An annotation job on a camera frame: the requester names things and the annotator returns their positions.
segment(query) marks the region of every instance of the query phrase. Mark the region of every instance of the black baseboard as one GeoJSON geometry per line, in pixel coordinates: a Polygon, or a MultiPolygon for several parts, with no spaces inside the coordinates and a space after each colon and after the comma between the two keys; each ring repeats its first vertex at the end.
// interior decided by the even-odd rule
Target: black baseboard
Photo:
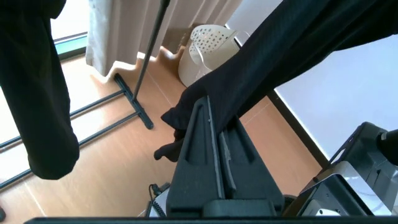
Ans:
{"type": "Polygon", "coordinates": [[[275,107],[279,110],[280,114],[285,118],[287,123],[292,127],[297,136],[301,139],[307,149],[310,151],[312,156],[317,160],[317,162],[321,165],[322,168],[327,167],[328,160],[323,155],[321,150],[319,150],[318,146],[312,141],[311,137],[304,130],[303,126],[297,121],[295,116],[290,112],[288,107],[286,107],[285,103],[279,98],[278,94],[273,90],[268,94],[268,98],[275,105],[275,107]]]}

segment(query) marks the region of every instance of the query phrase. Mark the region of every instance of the white basket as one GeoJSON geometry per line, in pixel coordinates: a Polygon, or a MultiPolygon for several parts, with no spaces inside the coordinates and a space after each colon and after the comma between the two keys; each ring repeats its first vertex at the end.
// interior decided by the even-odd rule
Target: white basket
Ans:
{"type": "Polygon", "coordinates": [[[234,38],[238,33],[218,25],[194,28],[178,66],[182,83],[190,86],[236,54],[239,47],[234,38]]]}

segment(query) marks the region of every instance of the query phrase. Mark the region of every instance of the black machine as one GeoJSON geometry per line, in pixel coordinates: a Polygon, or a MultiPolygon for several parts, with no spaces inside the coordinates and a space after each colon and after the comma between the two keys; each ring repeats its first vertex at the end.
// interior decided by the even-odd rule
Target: black machine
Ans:
{"type": "Polygon", "coordinates": [[[36,218],[26,223],[398,223],[398,131],[363,123],[297,198],[283,196],[239,119],[216,135],[208,98],[195,104],[166,217],[36,218]]]}

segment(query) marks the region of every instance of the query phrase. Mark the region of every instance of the floor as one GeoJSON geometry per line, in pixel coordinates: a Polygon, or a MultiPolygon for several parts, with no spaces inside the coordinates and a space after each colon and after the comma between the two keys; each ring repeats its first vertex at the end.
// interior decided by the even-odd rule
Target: floor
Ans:
{"type": "MultiPolygon", "coordinates": [[[[153,152],[174,140],[173,129],[160,116],[176,105],[185,89],[176,75],[179,56],[170,59],[162,49],[147,69],[138,100],[154,122],[153,130],[133,118],[85,145],[73,172],[66,177],[50,181],[30,176],[3,190],[0,206],[7,213],[5,223],[22,223],[44,216],[142,215],[149,199],[148,185],[170,182],[175,169],[175,164],[167,159],[155,161],[153,152]]],[[[97,81],[83,57],[65,61],[62,67],[72,101],[71,111],[119,90],[113,81],[105,84],[97,81]]],[[[131,88],[137,82],[137,71],[120,70],[131,88]]],[[[18,132],[0,96],[0,142],[4,142],[18,132]]],[[[72,125],[78,139],[83,139],[132,112],[127,99],[119,97],[73,118],[72,125]]],[[[284,194],[297,195],[320,170],[268,98],[248,111],[241,121],[284,194]]],[[[27,168],[23,144],[0,149],[0,182],[27,168]]]]}

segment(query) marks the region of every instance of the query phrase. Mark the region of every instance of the white wall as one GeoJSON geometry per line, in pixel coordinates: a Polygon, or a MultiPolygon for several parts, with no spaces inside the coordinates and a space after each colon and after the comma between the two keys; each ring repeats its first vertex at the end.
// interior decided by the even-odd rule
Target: white wall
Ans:
{"type": "MultiPolygon", "coordinates": [[[[279,3],[244,0],[227,25],[251,34],[279,3]]],[[[276,91],[328,159],[363,121],[397,129],[398,35],[333,52],[276,91]]]]}

